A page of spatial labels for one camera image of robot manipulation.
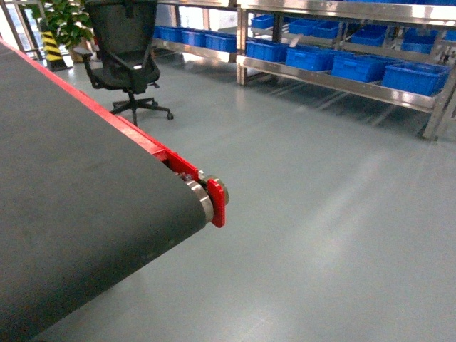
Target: metal shelving rack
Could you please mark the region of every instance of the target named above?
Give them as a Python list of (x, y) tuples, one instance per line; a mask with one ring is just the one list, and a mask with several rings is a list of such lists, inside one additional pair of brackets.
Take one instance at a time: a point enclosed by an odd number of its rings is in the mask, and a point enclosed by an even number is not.
[[(204, 29), (209, 28), (209, 25), (207, 24), (209, 23), (209, 9), (236, 11), (236, 0), (159, 0), (158, 2), (159, 4), (172, 6), (172, 18), (174, 19), (173, 24), (175, 26), (180, 26), (180, 6), (203, 8)], [(158, 48), (164, 48), (174, 52), (191, 53), (196, 56), (211, 58), (225, 63), (236, 63), (237, 53), (215, 51), (209, 48), (200, 48), (183, 43), (163, 41), (162, 39), (154, 39), (154, 42)]]
[[(327, 88), (345, 91), (366, 98), (412, 108), (430, 114), (429, 122), (424, 130), (423, 137), (433, 139), (442, 128), (439, 125), (444, 117), (452, 117), (456, 110), (456, 100), (452, 100), (456, 88), (456, 67), (453, 67), (448, 81), (442, 92), (434, 97), (423, 96), (401, 90), (382, 87), (376, 83), (361, 83), (337, 78), (326, 72), (305, 71), (280, 63), (260, 61), (244, 56), (246, 51), (247, 35), (249, 30), (248, 13), (270, 13), (274, 15), (272, 29), (273, 41), (280, 41), (284, 36), (282, 31), (284, 16), (318, 17), (319, 19), (337, 20), (345, 22), (368, 22), (389, 26), (426, 27), (445, 31), (456, 29), (456, 6), (426, 6), (405, 4), (379, 4), (344, 1), (317, 1), (317, 0), (237, 0), (238, 5), (238, 57), (237, 81), (241, 85), (247, 84), (249, 79), (247, 69), (254, 69), (260, 73), (269, 73), (295, 80), (312, 83)], [(453, 43), (443, 41), (442, 34), (437, 38), (436, 46), (454, 46)], [(341, 43), (346, 50), (362, 53), (374, 53), (411, 61), (430, 61), (438, 52), (436, 47), (430, 55), (395, 51), (371, 46), (359, 46), (352, 43)]]
[[(272, 29), (262, 29), (262, 28), (250, 28), (252, 30), (253, 34), (257, 34), (260, 36), (272, 36)], [(289, 41), (293, 40), (296, 38), (296, 34), (289, 33), (286, 30), (286, 25), (282, 29), (281, 37), (284, 39), (288, 39)], [(311, 45), (319, 45), (319, 46), (328, 46), (328, 47), (334, 47), (337, 43), (337, 39), (325, 39), (325, 38), (319, 38), (319, 37), (313, 37), (313, 36), (302, 36), (299, 39), (299, 43), (303, 44), (311, 44)]]

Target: chair base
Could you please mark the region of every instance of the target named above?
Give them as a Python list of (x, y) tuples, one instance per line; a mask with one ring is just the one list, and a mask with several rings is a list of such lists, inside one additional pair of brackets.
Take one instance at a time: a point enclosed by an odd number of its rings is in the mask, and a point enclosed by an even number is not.
[(114, 109), (111, 111), (111, 113), (116, 115), (130, 109), (133, 113), (133, 124), (135, 126), (138, 126), (138, 119), (136, 117), (136, 110), (138, 108), (166, 112), (166, 118), (168, 120), (174, 119), (174, 115), (171, 113), (171, 110), (169, 108), (159, 106), (158, 102), (155, 102), (154, 98), (141, 98), (140, 100), (136, 100), (135, 96), (132, 93), (128, 93), (128, 97), (128, 101), (113, 102)]

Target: yellow black striped post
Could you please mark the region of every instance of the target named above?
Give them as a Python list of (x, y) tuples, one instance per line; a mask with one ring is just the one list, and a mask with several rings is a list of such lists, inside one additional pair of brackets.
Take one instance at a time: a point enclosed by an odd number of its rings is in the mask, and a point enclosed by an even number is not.
[(58, 48), (56, 40), (54, 39), (52, 32), (49, 31), (49, 27), (44, 20), (40, 22), (40, 32), (41, 38), (43, 40), (44, 52), (46, 54), (48, 69), (50, 71), (68, 69), (68, 66), (65, 64), (65, 61), (63, 60), (60, 49)]

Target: green leaves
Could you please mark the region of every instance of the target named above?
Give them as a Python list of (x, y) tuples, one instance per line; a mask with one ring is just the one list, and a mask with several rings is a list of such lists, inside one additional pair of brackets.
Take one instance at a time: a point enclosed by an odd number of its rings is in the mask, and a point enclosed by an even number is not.
[[(82, 10), (84, 0), (41, 0), (46, 21), (58, 44), (66, 48), (77, 46), (83, 38), (91, 40), (92, 23)], [(37, 5), (27, 5), (35, 19), (41, 18)]]

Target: chair armrest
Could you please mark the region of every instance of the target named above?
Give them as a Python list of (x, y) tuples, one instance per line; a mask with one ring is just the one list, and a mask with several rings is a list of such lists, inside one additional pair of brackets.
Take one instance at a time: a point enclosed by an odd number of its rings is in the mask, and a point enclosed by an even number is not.
[(92, 86), (95, 89), (101, 89), (102, 85), (98, 84), (95, 76), (93, 75), (92, 67), (90, 66), (90, 57), (92, 57), (93, 54), (86, 48), (74, 48), (73, 51), (83, 58), (84, 68), (87, 72), (87, 76), (90, 79), (90, 83), (92, 83)]
[(123, 68), (127, 69), (128, 76), (130, 77), (131, 90), (135, 94), (144, 93), (147, 89), (147, 81), (144, 77), (143, 69), (135, 69), (131, 65), (127, 64), (115, 53), (108, 52), (109, 55), (118, 62)]
[(74, 48), (73, 51), (83, 58), (92, 57), (92, 53), (86, 48)]

